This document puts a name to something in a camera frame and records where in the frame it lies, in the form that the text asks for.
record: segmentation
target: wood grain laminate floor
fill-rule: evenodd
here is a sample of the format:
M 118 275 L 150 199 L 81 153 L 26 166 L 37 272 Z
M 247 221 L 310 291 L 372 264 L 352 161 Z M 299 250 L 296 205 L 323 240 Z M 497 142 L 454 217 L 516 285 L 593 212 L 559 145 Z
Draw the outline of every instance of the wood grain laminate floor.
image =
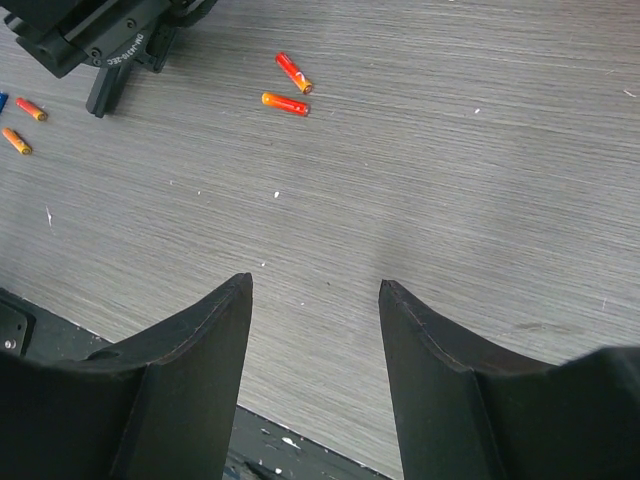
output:
M 250 271 L 240 403 L 401 477 L 377 291 L 561 362 L 640 342 L 640 7 L 220 0 L 90 117 L 0 29 L 0 282 L 119 340 Z M 315 82 L 311 115 L 285 50 Z

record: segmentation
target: black metal mount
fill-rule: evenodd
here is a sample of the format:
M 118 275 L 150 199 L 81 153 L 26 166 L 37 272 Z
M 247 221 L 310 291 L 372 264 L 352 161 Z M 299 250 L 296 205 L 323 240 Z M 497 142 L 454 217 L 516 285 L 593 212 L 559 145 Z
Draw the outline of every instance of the black metal mount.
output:
M 135 65 L 140 65 L 153 73 L 160 73 L 177 33 L 177 27 L 160 24 L 152 32 L 147 32 L 148 40 L 142 33 L 131 39 L 129 43 L 132 46 L 129 47 L 129 51 L 138 47 L 136 42 L 144 42 L 140 46 L 140 53 L 135 52 L 135 57 L 121 62 L 119 66 L 100 68 L 87 99 L 87 111 L 97 118 L 113 113 Z M 126 50 L 120 54 L 122 55 L 126 55 Z
M 110 344 L 0 290 L 3 479 L 387 477 L 236 405 L 253 284 Z M 384 281 L 380 318 L 406 480 L 640 478 L 640 349 L 554 366 Z
M 100 69 L 87 110 L 114 111 L 134 65 L 160 73 L 179 29 L 217 0 L 0 0 L 16 41 L 62 78 L 84 63 Z

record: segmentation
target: white paint chip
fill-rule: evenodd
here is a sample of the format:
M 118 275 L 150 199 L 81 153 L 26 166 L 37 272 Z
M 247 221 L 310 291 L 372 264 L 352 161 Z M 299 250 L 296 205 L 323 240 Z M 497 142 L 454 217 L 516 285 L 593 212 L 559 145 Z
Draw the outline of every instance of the white paint chip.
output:
M 49 211 L 49 205 L 45 205 L 44 208 L 47 211 L 47 222 L 49 222 L 49 229 L 51 230 L 51 233 L 55 235 L 56 232 L 53 231 L 53 224 L 51 223 L 53 217 L 51 216 L 51 212 Z
M 296 442 L 291 440 L 289 437 L 282 437 L 282 441 L 287 445 L 291 445 L 293 448 L 297 448 L 298 450 L 300 450 L 300 447 L 296 445 Z

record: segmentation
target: blue foam dart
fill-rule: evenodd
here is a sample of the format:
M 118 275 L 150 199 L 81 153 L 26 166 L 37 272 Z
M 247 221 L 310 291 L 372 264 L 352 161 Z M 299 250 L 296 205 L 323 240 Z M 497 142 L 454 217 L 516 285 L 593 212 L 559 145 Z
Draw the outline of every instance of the blue foam dart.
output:
M 0 92 L 0 113 L 2 113 L 2 109 L 4 108 L 4 105 L 5 103 L 7 103 L 8 99 L 9 99 L 9 95 L 7 95 L 6 93 Z

